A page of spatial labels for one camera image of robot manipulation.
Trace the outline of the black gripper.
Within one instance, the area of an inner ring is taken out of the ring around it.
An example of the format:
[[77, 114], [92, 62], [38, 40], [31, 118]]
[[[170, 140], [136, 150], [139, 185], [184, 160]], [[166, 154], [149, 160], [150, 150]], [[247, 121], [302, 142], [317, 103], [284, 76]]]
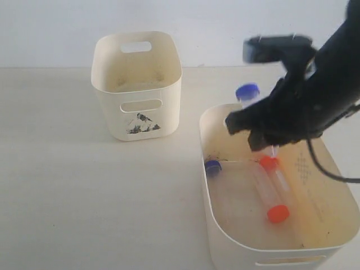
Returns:
[[[285, 77], [277, 82], [267, 103], [257, 102], [229, 113], [228, 133], [268, 128], [270, 135], [279, 136], [276, 143], [281, 145], [322, 136], [326, 129], [326, 52], [272, 53], [267, 61], [281, 62]], [[262, 133], [250, 132], [247, 141], [252, 152], [278, 153], [278, 146], [269, 145]]]

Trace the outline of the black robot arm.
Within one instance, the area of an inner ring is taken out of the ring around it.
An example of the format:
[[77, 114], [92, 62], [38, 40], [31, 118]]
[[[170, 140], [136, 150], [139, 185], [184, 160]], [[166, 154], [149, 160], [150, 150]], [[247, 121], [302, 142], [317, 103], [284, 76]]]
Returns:
[[257, 103], [230, 113], [229, 134], [249, 131], [253, 151], [318, 138], [356, 111], [359, 100], [359, 2], [320, 48], [301, 35], [253, 37], [244, 42], [248, 63], [281, 62], [286, 74]]

